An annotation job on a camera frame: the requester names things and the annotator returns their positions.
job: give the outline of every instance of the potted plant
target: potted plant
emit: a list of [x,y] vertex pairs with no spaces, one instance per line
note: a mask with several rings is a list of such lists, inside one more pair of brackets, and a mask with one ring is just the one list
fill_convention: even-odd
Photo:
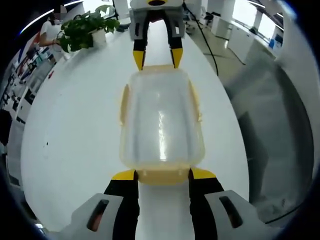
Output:
[[69,53],[105,45],[105,34],[113,33],[120,25],[116,19],[105,19],[101,16],[101,12],[106,13],[109,7],[102,5],[93,13],[89,11],[78,19],[65,22],[61,26],[61,36],[58,37],[62,49]]

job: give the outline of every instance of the white pot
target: white pot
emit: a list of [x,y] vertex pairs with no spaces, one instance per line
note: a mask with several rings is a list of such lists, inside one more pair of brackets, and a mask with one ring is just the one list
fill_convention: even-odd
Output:
[[103,48],[107,45],[106,32],[104,29],[92,33],[93,47]]

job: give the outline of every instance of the transparent plastic container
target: transparent plastic container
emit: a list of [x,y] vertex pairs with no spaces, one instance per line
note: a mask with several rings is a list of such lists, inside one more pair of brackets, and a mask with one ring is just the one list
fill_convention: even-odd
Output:
[[205,154],[200,113],[188,75],[172,66],[132,75],[121,105],[120,158],[142,171],[180,171]]

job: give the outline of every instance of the office floor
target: office floor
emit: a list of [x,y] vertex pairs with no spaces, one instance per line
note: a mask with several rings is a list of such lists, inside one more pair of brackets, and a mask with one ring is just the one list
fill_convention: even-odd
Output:
[[[204,37],[202,36],[197,24],[195,22],[192,22],[191,24],[195,27],[194,33],[190,35],[191,39],[201,49],[214,71],[217,72],[214,59],[210,54],[208,46],[206,45]],[[237,72],[240,71],[244,65],[238,60],[236,55],[227,48],[227,40],[216,37],[207,27],[204,27],[203,25],[201,25],[201,27],[216,59],[219,78],[222,84],[224,84],[229,78],[237,74]]]

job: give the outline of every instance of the green plant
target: green plant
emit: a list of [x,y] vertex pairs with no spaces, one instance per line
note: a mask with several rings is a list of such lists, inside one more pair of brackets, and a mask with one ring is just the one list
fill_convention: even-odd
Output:
[[104,19],[100,12],[107,12],[109,5],[99,6],[95,12],[90,11],[81,15],[79,19],[70,20],[61,26],[60,45],[65,52],[75,52],[94,46],[92,33],[104,30],[113,33],[119,26],[119,21],[113,18]]

